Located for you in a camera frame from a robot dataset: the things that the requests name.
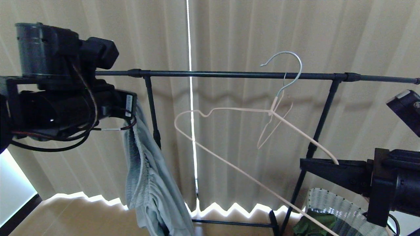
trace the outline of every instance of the dark green fabric in basket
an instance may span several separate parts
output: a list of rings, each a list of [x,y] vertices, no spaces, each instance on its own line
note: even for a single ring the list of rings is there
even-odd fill
[[[328,213],[318,213],[309,210],[308,215],[318,220],[321,224],[327,228],[332,229],[336,224],[337,218],[334,215]],[[299,222],[293,227],[295,236],[327,236],[330,235],[326,230],[322,229],[311,220],[302,216]]]

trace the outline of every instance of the light blue garment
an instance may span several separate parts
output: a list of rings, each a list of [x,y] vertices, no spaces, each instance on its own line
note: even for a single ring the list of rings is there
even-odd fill
[[[153,140],[140,103],[137,124],[124,134],[129,172],[126,198],[129,209],[136,209],[137,224],[147,227],[150,235],[194,235],[191,217],[184,199]]]

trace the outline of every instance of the curtain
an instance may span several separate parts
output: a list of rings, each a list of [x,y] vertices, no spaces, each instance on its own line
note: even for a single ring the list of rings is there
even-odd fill
[[[418,77],[418,1],[190,1],[193,70],[297,72],[296,59],[274,53],[290,50],[306,73],[355,72]],[[278,113],[305,133],[315,132],[330,81],[298,80],[285,91]],[[194,109],[268,109],[281,79],[194,78]],[[418,86],[343,82],[327,117],[320,143],[339,159],[373,159],[374,148],[420,150],[418,137],[386,106],[405,89]],[[309,141],[282,124],[260,149],[257,141],[269,117],[239,111],[194,116],[196,140],[239,166],[286,199],[300,173]],[[318,150],[315,158],[328,158]],[[270,193],[197,147],[200,208],[213,202],[228,209],[237,202],[248,212],[257,203],[278,209]],[[325,188],[366,206],[362,197],[310,173],[299,194]]]
[[[0,1],[1,75],[20,75],[16,40],[17,22],[71,29],[80,39],[100,37],[113,40],[119,57],[113,70],[188,70],[188,41],[185,1],[99,1],[31,0]],[[142,78],[104,76],[117,89],[136,92],[151,127],[146,88]],[[192,144],[179,136],[174,116],[189,110],[188,78],[152,78],[162,152],[186,202],[195,208]],[[101,127],[121,127],[107,118]],[[180,123],[190,130],[191,121]],[[55,142],[24,140],[38,147],[58,147]],[[31,152],[9,146],[9,150],[43,199],[56,193],[84,191],[87,196],[102,194],[125,202],[127,164],[119,132],[92,132],[80,147],[59,153]]]

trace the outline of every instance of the black metal clothing rack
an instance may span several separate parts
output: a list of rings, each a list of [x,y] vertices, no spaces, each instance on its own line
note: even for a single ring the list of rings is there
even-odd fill
[[[158,124],[156,121],[156,112],[155,104],[153,101],[153,91],[152,91],[152,76],[161,76],[161,77],[219,77],[219,78],[255,78],[255,79],[283,79],[284,73],[271,73],[271,72],[228,72],[228,71],[149,71],[141,69],[131,69],[128,71],[96,71],[98,76],[131,76],[135,78],[144,78],[146,82],[147,95],[149,98],[149,106],[152,116],[153,124],[153,138],[160,146],[160,133],[158,129]],[[295,78],[297,73],[287,73],[286,79]],[[360,75],[357,73],[302,73],[299,79],[310,79],[310,80],[331,80],[331,87],[325,101],[325,105],[321,114],[321,117],[318,122],[313,139],[318,141],[321,131],[324,127],[328,112],[331,108],[334,96],[337,92],[337,89],[341,82],[355,82],[355,81],[383,81],[383,82],[397,82],[397,83],[407,83],[407,84],[420,84],[420,78],[403,78],[403,77],[388,77],[388,76],[369,76],[369,75]],[[313,158],[317,147],[313,143],[309,143],[308,151],[306,153],[306,158]],[[294,188],[292,198],[290,202],[295,204],[299,191],[302,187],[303,180],[305,179],[306,171],[301,170],[299,178],[297,180],[296,186]],[[242,223],[242,222],[231,222],[231,221],[218,221],[218,220],[197,220],[193,219],[193,222],[197,223],[214,223],[214,224],[226,224],[226,225],[237,225],[237,226],[252,226],[252,227],[264,227],[272,228],[274,236],[282,236],[287,223],[290,218],[292,208],[289,207],[287,210],[286,217],[279,228],[277,224],[276,216],[273,211],[270,211],[269,219],[270,224],[262,223]]]

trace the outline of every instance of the sticker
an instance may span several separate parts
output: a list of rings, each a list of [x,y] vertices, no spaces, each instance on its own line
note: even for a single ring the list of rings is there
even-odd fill
[[[126,99],[126,110],[131,111],[131,107],[133,106],[133,95],[128,95],[127,94],[127,99]],[[131,113],[126,112],[126,116],[131,117]]]

